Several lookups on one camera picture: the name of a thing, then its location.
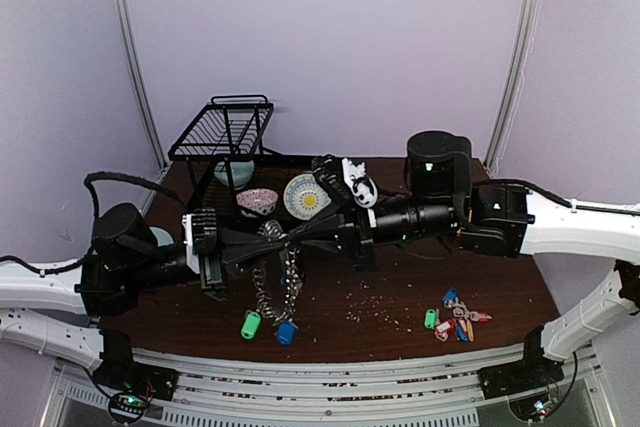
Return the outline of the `black keyring disc with rings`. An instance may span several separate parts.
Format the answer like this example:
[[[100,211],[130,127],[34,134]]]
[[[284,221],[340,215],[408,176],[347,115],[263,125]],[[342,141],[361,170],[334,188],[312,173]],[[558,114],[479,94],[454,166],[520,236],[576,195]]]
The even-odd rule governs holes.
[[[305,277],[299,264],[300,251],[298,245],[286,242],[253,268],[256,311],[273,327],[294,320]]]

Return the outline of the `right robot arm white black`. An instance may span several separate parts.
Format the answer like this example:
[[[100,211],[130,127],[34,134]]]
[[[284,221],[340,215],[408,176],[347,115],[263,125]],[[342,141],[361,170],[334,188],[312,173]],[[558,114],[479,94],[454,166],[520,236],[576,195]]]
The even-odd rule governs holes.
[[[331,205],[288,236],[291,244],[333,247],[358,265],[376,247],[455,235],[459,248],[517,258],[564,253],[609,258],[613,268],[572,309],[530,332],[521,359],[480,369],[486,399],[537,389],[563,378],[563,364],[624,316],[639,311],[639,212],[583,203],[517,179],[474,181],[463,136],[424,131],[407,143],[408,194],[373,201],[361,167],[333,156],[314,159],[313,176]]]

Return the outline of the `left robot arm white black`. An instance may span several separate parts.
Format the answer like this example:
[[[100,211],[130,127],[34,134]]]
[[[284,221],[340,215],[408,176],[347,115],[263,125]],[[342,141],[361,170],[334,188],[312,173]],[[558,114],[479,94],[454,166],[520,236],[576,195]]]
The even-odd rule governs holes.
[[[80,327],[50,314],[116,317],[137,308],[143,294],[192,285],[222,297],[227,275],[272,253],[281,256],[286,287],[294,287],[296,248],[277,222],[242,232],[221,227],[214,210],[204,209],[185,215],[182,226],[182,241],[162,245],[140,212],[124,203],[94,221],[92,245],[81,259],[30,265],[2,257],[2,341],[72,362],[92,382],[121,396],[172,400],[178,372],[136,361],[127,334]]]

